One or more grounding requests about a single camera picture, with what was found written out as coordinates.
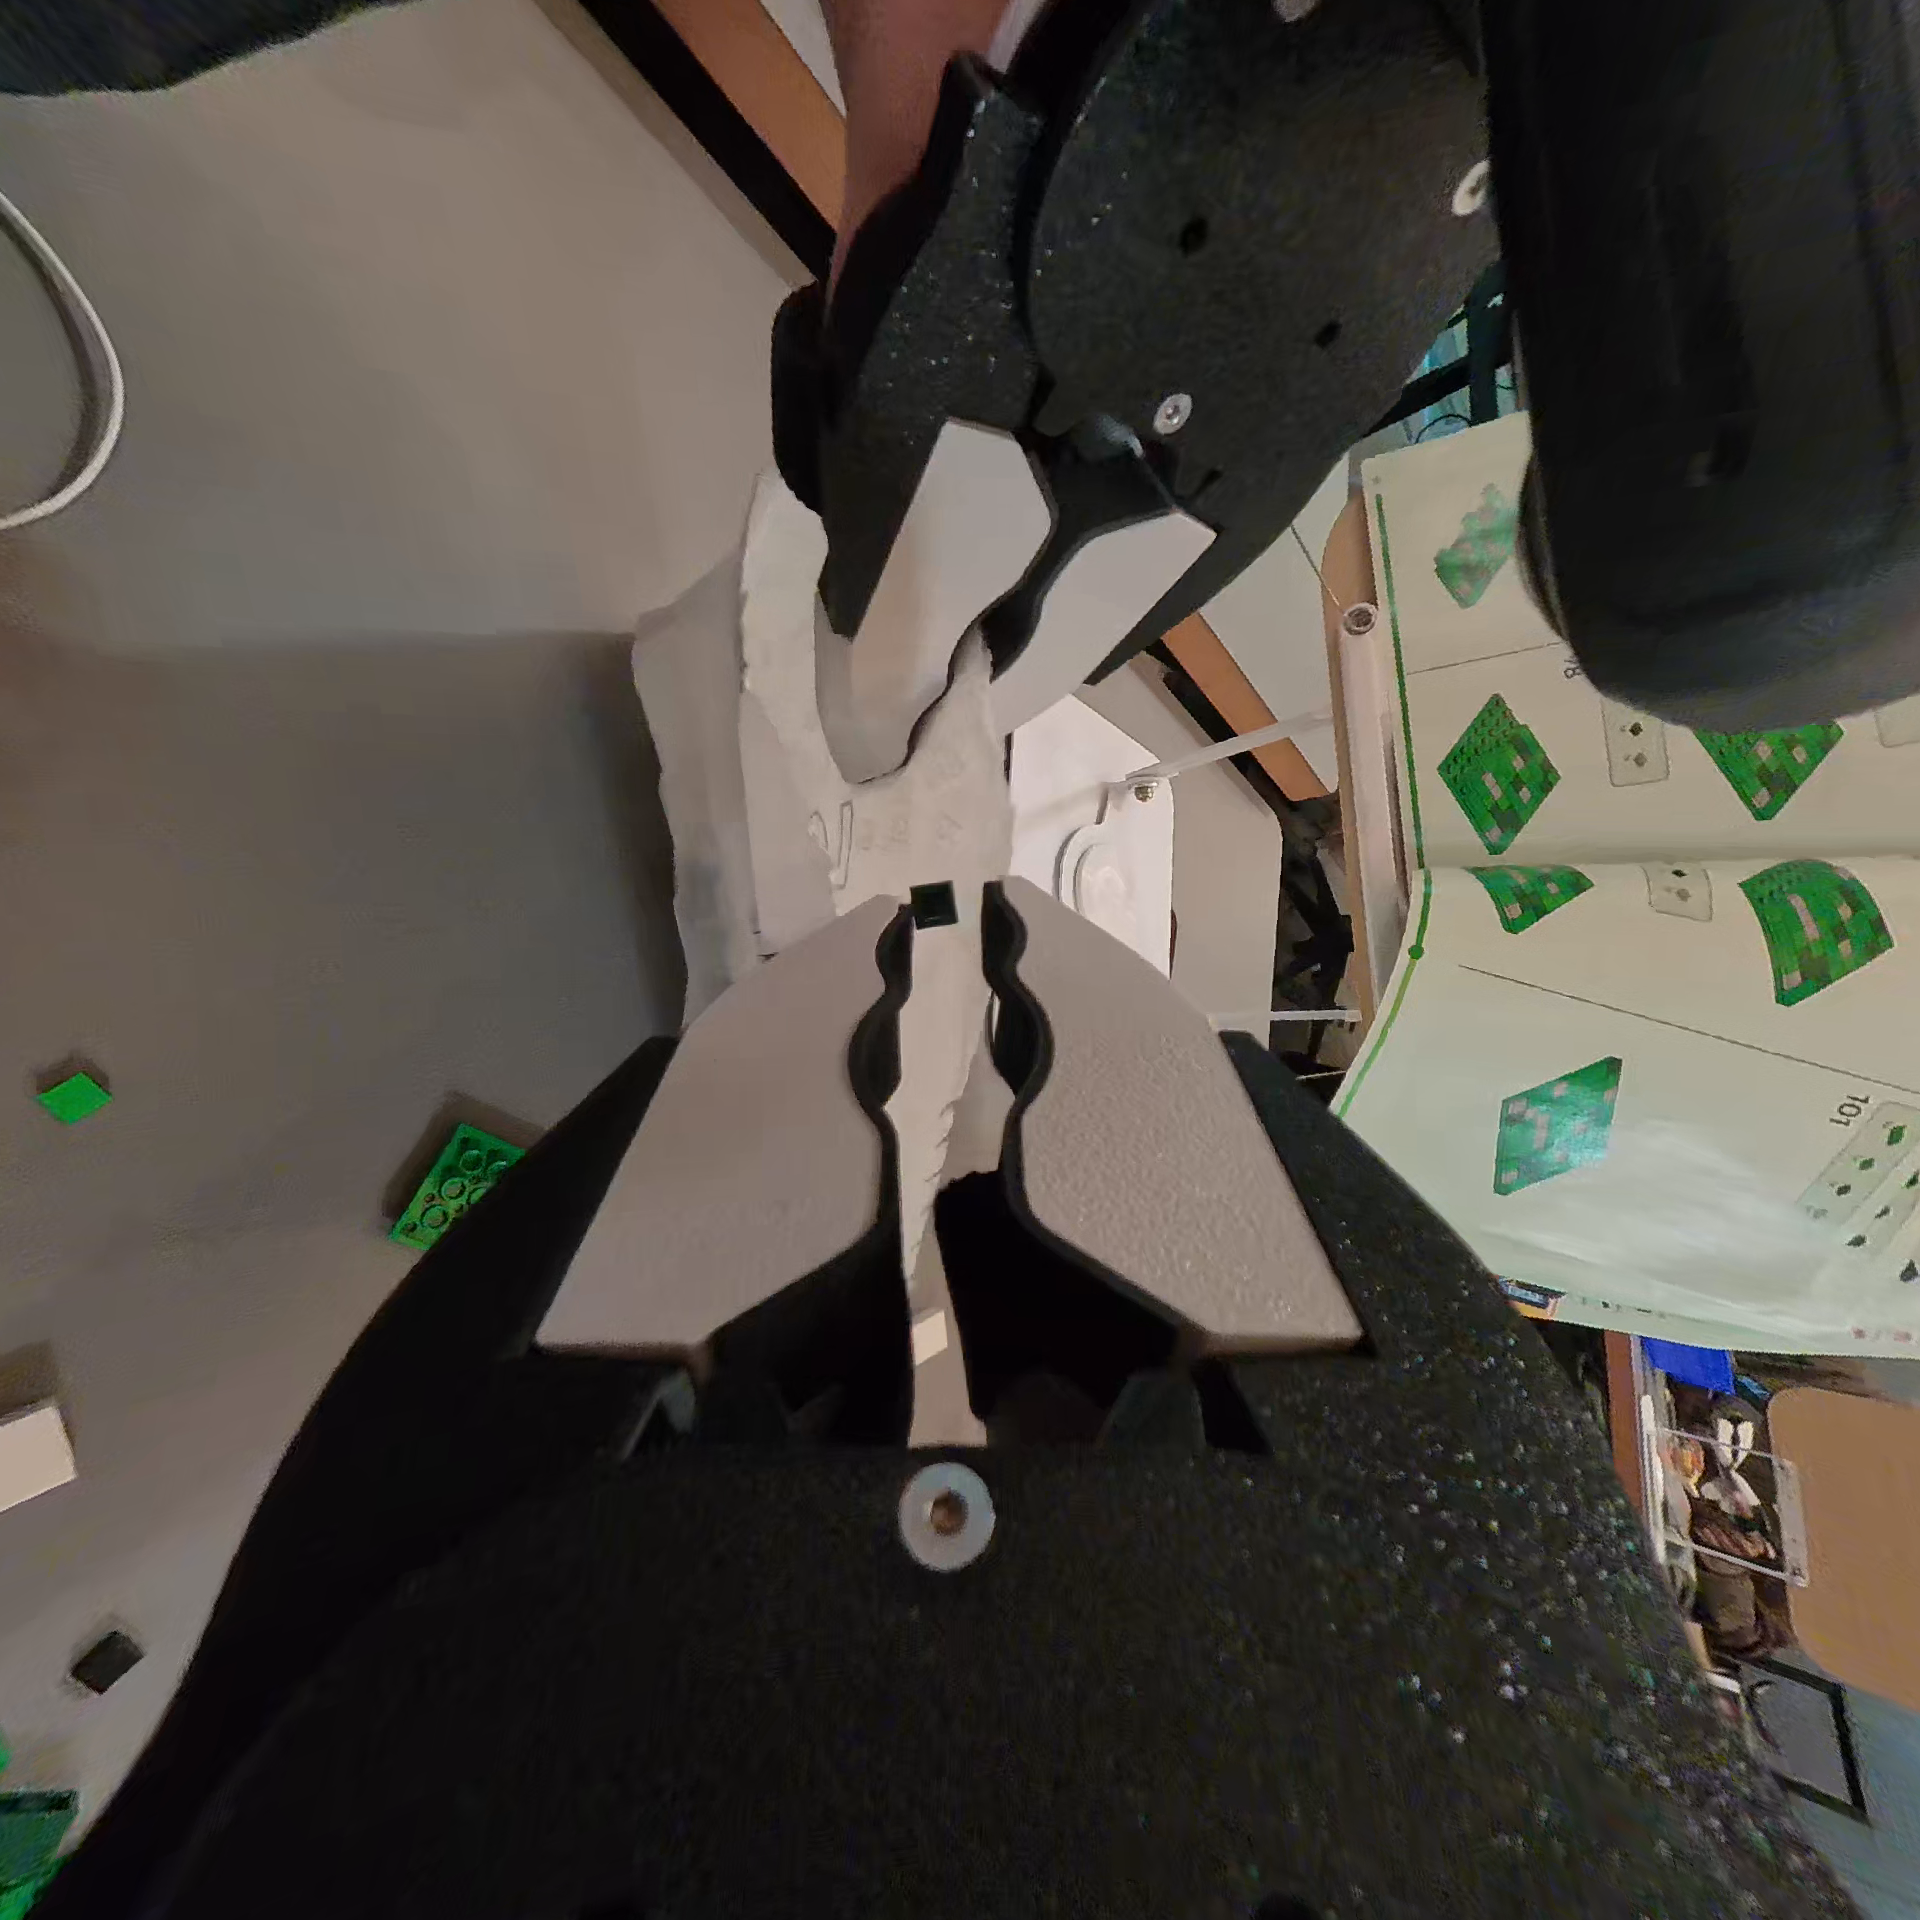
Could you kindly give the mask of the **brick instruction booklet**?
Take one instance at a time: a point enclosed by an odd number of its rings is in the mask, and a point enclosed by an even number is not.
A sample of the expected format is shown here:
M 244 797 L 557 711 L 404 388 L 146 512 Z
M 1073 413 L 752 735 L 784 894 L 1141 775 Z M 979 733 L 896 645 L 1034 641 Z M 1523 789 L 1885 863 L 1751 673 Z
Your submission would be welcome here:
M 1523 455 L 1362 468 L 1404 911 L 1335 1109 L 1567 1324 L 1917 1357 L 1917 698 L 1599 695 L 1520 585 Z

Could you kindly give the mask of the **person's torso in ribbed sweater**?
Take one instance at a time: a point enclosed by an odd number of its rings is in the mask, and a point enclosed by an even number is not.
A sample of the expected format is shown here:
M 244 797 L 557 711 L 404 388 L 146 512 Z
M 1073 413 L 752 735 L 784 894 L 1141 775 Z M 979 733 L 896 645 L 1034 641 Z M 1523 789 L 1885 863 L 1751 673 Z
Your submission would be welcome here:
M 164 93 L 377 2 L 3 2 L 3 94 Z

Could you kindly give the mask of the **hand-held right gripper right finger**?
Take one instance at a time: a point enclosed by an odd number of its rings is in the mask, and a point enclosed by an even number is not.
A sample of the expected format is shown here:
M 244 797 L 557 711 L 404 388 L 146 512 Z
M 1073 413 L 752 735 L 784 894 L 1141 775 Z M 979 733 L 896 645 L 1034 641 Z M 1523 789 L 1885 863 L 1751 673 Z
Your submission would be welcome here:
M 1025 879 L 986 888 L 979 959 L 1014 1215 L 1200 1352 L 1357 1350 L 1357 1314 L 1188 996 Z

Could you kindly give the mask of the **large cream brick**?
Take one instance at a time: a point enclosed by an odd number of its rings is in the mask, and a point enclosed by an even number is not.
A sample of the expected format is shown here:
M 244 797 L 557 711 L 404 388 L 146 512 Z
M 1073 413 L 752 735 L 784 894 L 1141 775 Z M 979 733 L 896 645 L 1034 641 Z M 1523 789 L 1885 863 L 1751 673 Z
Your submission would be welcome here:
M 56 1401 L 21 1404 L 3 1415 L 3 1484 L 0 1508 L 8 1515 L 27 1502 L 35 1502 L 79 1478 L 79 1458 L 71 1446 L 69 1423 Z

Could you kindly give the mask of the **grey desk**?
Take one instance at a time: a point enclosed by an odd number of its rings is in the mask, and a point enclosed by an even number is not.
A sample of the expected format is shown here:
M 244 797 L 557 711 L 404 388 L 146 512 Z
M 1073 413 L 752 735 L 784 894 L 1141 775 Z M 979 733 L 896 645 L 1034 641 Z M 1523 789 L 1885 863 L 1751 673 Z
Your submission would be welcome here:
M 681 1013 L 625 651 L 742 531 L 790 252 L 585 2 L 400 2 L 3 100 L 126 378 L 3 539 L 16 1781 L 105 1813 L 461 1117 L 533 1142 Z M 35 1086 L 90 1067 L 79 1128 Z M 69 1661 L 142 1650 L 105 1697 Z

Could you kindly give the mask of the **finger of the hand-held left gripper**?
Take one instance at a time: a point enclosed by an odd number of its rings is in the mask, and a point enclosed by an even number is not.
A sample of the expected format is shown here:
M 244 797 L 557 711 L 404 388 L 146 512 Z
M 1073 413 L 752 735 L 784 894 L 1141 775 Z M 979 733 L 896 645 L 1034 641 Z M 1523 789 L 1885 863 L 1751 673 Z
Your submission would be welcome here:
M 847 785 L 900 770 L 963 641 L 1025 580 L 1048 536 L 1050 506 L 1025 446 L 948 420 L 855 637 L 834 637 L 818 612 L 818 723 Z
M 979 617 L 996 733 L 1007 738 L 1089 683 L 1210 543 L 1199 518 L 1165 512 L 1037 552 Z

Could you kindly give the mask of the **white paper bag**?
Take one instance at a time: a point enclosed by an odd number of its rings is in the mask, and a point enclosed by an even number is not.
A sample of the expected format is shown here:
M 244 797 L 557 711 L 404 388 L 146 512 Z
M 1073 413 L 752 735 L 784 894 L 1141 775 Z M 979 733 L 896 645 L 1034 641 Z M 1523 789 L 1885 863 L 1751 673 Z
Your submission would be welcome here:
M 634 685 L 659 762 L 684 1023 L 762 959 L 870 899 L 951 884 L 955 925 L 913 931 L 900 1009 L 896 1140 L 905 1279 L 925 1240 L 952 1122 L 986 1040 L 979 894 L 1011 856 L 1011 805 L 989 654 L 970 633 L 940 671 L 896 770 L 844 781 L 818 693 L 818 516 L 758 475 L 742 543 L 646 615 Z

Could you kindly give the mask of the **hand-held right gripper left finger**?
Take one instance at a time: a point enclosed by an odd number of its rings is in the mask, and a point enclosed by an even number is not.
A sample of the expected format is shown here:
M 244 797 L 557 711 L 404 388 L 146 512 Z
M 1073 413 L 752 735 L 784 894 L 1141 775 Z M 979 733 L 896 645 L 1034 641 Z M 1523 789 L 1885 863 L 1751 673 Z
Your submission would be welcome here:
M 684 1356 L 878 1228 L 906 1328 L 896 1171 L 855 1096 L 855 1027 L 880 1005 L 896 899 L 867 899 L 704 1005 L 663 1067 L 536 1347 Z

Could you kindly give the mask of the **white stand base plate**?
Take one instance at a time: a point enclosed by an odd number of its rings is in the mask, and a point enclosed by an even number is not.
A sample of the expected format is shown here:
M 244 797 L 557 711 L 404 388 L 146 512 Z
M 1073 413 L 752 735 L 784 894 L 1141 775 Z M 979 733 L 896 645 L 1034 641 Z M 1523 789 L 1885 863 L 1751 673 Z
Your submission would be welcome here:
M 1404 894 L 1351 468 L 1200 612 L 1011 740 L 1014 875 L 1219 1030 L 1340 1067 Z

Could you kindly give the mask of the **tan chair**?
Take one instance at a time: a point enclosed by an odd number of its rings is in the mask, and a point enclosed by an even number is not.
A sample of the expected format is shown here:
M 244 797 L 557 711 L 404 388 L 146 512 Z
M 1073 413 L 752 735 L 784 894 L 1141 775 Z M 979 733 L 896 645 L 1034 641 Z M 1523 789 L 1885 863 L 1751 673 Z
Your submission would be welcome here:
M 1794 1385 L 1774 1398 L 1794 1471 L 1807 1585 L 1794 1647 L 1835 1683 L 1917 1711 L 1917 1408 Z

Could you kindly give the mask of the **person's left hand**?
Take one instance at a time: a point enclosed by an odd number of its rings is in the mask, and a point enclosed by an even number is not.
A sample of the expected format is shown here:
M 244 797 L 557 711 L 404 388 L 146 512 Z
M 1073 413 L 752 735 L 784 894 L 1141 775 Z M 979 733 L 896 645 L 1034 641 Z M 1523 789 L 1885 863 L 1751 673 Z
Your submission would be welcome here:
M 1006 70 L 1040 2 L 823 2 L 844 104 L 844 194 L 828 283 L 865 218 L 919 165 L 952 57 Z

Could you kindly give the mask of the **large green studded plate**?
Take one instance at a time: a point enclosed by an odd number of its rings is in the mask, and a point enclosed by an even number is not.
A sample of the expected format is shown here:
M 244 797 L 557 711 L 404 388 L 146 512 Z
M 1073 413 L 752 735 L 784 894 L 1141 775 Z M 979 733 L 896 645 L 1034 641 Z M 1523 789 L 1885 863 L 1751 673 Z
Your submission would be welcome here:
M 513 1140 L 470 1121 L 454 1122 L 437 1145 L 437 1155 L 400 1203 L 389 1240 L 409 1250 L 432 1250 L 523 1155 L 525 1150 Z

